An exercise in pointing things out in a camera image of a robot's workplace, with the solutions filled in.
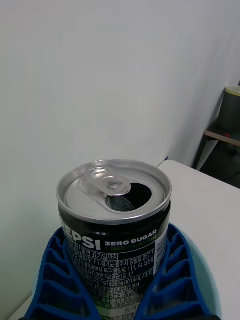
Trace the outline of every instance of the black can label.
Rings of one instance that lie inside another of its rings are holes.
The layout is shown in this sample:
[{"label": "black can label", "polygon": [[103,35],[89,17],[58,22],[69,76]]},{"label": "black can label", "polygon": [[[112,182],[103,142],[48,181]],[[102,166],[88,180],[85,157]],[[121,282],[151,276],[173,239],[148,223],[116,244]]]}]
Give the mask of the black can label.
[{"label": "black can label", "polygon": [[164,256],[169,217],[161,228],[148,226],[144,233],[131,236],[129,232],[81,232],[71,223],[75,218],[68,222],[60,216],[71,260],[101,319],[133,320]]}]

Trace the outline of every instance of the can lid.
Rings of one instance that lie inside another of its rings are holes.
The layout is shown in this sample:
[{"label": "can lid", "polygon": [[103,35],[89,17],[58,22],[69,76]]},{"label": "can lid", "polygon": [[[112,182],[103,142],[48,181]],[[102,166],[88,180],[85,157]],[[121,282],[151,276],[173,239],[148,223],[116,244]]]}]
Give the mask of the can lid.
[{"label": "can lid", "polygon": [[90,223],[121,225],[166,209],[172,185],[154,166],[134,160],[100,160],[67,173],[57,186],[60,208]]}]

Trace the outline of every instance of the white table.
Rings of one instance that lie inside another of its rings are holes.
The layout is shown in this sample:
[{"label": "white table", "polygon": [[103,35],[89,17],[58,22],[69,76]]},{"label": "white table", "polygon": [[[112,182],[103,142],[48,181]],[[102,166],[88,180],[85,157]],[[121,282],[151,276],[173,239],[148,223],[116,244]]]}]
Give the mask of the white table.
[{"label": "white table", "polygon": [[205,257],[222,320],[240,319],[240,189],[175,161],[165,161],[159,169],[172,183],[170,222]]}]

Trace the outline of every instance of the pepsi zero sugar can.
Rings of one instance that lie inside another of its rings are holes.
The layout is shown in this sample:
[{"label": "pepsi zero sugar can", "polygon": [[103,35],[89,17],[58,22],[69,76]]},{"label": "pepsi zero sugar can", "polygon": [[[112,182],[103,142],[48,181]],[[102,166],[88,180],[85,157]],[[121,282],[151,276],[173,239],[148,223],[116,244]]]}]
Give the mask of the pepsi zero sugar can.
[{"label": "pepsi zero sugar can", "polygon": [[166,248],[172,185],[159,169],[101,160],[57,186],[71,261],[103,320],[134,319]]}]

